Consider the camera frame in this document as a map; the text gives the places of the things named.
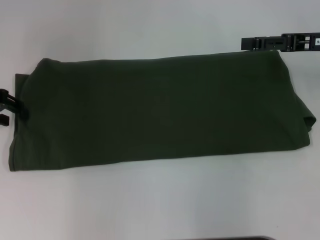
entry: white table surface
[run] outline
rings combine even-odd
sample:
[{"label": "white table surface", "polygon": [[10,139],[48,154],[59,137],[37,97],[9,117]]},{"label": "white table surface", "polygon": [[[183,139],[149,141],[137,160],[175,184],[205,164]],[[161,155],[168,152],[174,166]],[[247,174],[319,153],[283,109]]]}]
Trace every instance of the white table surface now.
[{"label": "white table surface", "polygon": [[[14,74],[30,74],[42,58],[237,52],[241,38],[320,32],[319,7],[316,0],[0,0],[0,88],[14,93]],[[319,117],[320,52],[281,56]],[[319,239],[319,130],[317,122],[311,146],[291,152],[9,172],[11,122],[0,127],[0,239]]]}]

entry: folded green cloth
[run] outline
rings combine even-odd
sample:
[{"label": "folded green cloth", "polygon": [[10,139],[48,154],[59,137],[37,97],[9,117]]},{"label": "folded green cloth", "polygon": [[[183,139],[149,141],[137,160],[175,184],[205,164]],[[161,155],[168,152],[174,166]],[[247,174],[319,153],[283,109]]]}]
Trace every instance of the folded green cloth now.
[{"label": "folded green cloth", "polygon": [[277,51],[45,58],[15,87],[29,119],[16,117],[11,171],[295,150],[316,121]]}]

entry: black plastic clip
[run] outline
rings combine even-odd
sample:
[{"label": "black plastic clip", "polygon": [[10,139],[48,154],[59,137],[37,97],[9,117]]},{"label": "black plastic clip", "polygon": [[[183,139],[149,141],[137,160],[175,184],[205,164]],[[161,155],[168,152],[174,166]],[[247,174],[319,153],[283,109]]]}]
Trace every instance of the black plastic clip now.
[{"label": "black plastic clip", "polygon": [[[18,115],[21,119],[28,119],[29,112],[22,101],[14,96],[9,95],[5,89],[0,89],[0,112],[4,109]],[[9,126],[10,119],[7,115],[0,114],[0,125]]]},{"label": "black plastic clip", "polygon": [[284,33],[281,36],[242,38],[241,50],[320,51],[320,32]]}]

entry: olive green fabric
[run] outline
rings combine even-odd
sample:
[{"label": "olive green fabric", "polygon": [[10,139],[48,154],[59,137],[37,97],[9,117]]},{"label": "olive green fabric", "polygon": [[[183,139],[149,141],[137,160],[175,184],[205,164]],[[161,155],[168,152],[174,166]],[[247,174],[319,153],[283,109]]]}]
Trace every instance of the olive green fabric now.
[{"label": "olive green fabric", "polygon": [[45,58],[16,96],[29,119],[16,117],[11,171],[295,150],[316,121],[277,51]]}]

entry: white background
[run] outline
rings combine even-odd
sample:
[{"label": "white background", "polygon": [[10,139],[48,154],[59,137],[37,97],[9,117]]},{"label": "white background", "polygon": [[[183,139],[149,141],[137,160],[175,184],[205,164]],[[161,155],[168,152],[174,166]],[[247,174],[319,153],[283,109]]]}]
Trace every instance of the white background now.
[{"label": "white background", "polygon": [[[0,0],[0,87],[13,93],[14,74],[30,74],[42,58],[237,52],[241,38],[320,32],[319,8],[316,0]],[[319,118],[320,52],[281,56]],[[319,130],[291,152],[9,172],[11,122],[0,128],[0,239],[319,239]]]}]

